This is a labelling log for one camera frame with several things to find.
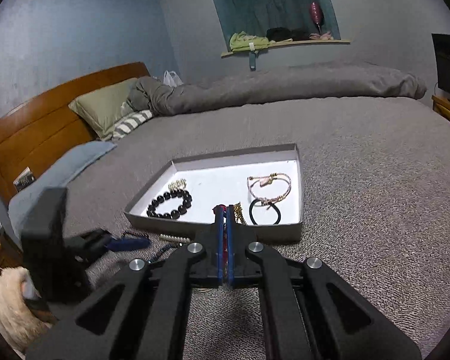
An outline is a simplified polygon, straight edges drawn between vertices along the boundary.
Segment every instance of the pink bracelet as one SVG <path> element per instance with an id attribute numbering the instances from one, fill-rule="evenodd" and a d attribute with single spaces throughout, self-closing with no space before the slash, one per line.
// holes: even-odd
<path id="1" fill-rule="evenodd" d="M 260 187 L 264 187 L 266 185 L 272 184 L 274 180 L 283 180 L 283 181 L 287 182 L 288 188 L 284 194 L 279 195 L 276 198 L 261 198 L 252 192 L 252 187 L 257 182 L 260 182 Z M 270 205 L 270 203 L 275 204 L 275 203 L 281 202 L 283 199 L 285 199 L 288 196 L 288 194 L 290 193 L 290 191 L 292 190 L 292 180 L 285 173 L 272 173 L 269 176 L 261 176 L 261 177 L 249 176 L 249 177 L 247 177 L 247 187 L 248 187 L 248 192 L 250 192 L 250 195 L 252 195 L 255 199 L 260 200 L 262 206 L 266 206 L 266 205 Z"/>

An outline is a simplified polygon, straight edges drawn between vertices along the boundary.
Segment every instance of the wooden headboard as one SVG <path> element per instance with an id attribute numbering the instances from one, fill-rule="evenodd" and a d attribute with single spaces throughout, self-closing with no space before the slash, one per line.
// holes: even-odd
<path id="1" fill-rule="evenodd" d="M 142 62 L 111 67 L 50 89 L 0 118 L 0 197 L 5 205 L 17 193 L 13 180 L 25 168 L 39 177 L 65 152 L 96 139 L 88 124 L 68 108 L 73 99 L 148 75 Z"/>

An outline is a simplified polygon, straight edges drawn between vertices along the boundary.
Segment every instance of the blue curtain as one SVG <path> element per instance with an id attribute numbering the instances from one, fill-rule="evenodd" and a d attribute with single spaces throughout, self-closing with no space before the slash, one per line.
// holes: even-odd
<path id="1" fill-rule="evenodd" d="M 241 31 L 258 36 L 265 36 L 269 28 L 276 27 L 318 32 L 308 13 L 314 1 L 319 2 L 323 10 L 322 28 L 339 39 L 331 0 L 214 0 L 214 3 L 228 45 L 231 36 Z"/>

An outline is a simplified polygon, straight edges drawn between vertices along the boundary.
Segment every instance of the gold chain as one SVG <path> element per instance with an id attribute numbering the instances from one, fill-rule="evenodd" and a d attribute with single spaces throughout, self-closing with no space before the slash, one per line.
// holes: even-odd
<path id="1" fill-rule="evenodd" d="M 233 211 L 235 212 L 235 220 L 237 222 L 240 221 L 243 225 L 246 225 L 247 223 L 245 222 L 245 218 L 243 217 L 241 202 L 233 205 Z"/>

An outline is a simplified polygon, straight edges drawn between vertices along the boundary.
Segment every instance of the bracelet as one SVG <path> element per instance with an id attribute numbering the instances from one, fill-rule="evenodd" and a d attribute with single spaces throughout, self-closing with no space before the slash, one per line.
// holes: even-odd
<path id="1" fill-rule="evenodd" d="M 172 210 L 171 213 L 166 212 L 165 214 L 157 214 L 155 212 L 156 208 L 165 200 L 171 198 L 183 198 L 183 204 L 179 205 L 176 210 Z M 187 208 L 190 207 L 192 207 L 192 196 L 187 190 L 171 190 L 170 192 L 165 192 L 163 196 L 158 195 L 156 199 L 151 201 L 147 209 L 147 215 L 152 218 L 177 220 L 180 218 L 180 215 L 186 214 Z"/>
<path id="2" fill-rule="evenodd" d="M 260 201 L 261 201 L 260 199 L 253 200 L 253 202 L 250 204 L 250 208 L 248 209 L 248 214 L 250 215 L 250 220 L 252 221 L 252 223 L 254 225 L 257 225 L 257 222 L 253 218 L 252 210 L 253 210 L 253 207 L 255 206 L 255 204 L 260 202 Z M 282 214 L 280 213 L 280 210 L 278 209 L 278 207 L 275 204 L 268 203 L 268 205 L 270 207 L 272 207 L 275 210 L 275 212 L 278 214 L 278 218 L 277 218 L 277 220 L 274 223 L 274 225 L 278 225 L 280 223 L 280 220 L 282 219 Z"/>
<path id="3" fill-rule="evenodd" d="M 174 245 L 174 244 L 166 244 L 165 246 L 162 246 L 162 247 L 154 254 L 154 256 L 153 256 L 151 259 L 148 260 L 148 263 L 149 263 L 149 264 L 156 263 L 156 262 L 160 259 L 160 257 L 162 257 L 167 251 L 169 251 L 170 249 L 177 248 L 177 247 L 178 247 L 178 244 L 177 244 L 177 245 Z"/>
<path id="4" fill-rule="evenodd" d="M 252 187 L 257 182 L 260 182 L 260 187 L 264 187 L 266 185 L 272 184 L 274 180 L 283 180 L 283 181 L 287 182 L 288 188 L 283 195 L 277 196 L 276 198 L 269 199 L 269 198 L 261 198 L 253 193 Z M 252 195 L 255 199 L 259 200 L 262 203 L 262 206 L 266 206 L 266 205 L 271 205 L 272 203 L 281 202 L 283 199 L 285 199 L 288 196 L 288 194 L 290 193 L 290 191 L 292 190 L 292 180 L 285 173 L 272 173 L 269 176 L 261 176 L 261 177 L 249 176 L 247 178 L 247 187 L 248 187 L 248 192 L 250 192 L 250 195 Z"/>
<path id="5" fill-rule="evenodd" d="M 187 237 L 176 237 L 175 235 L 160 234 L 159 239 L 175 244 L 190 244 L 192 241 Z"/>

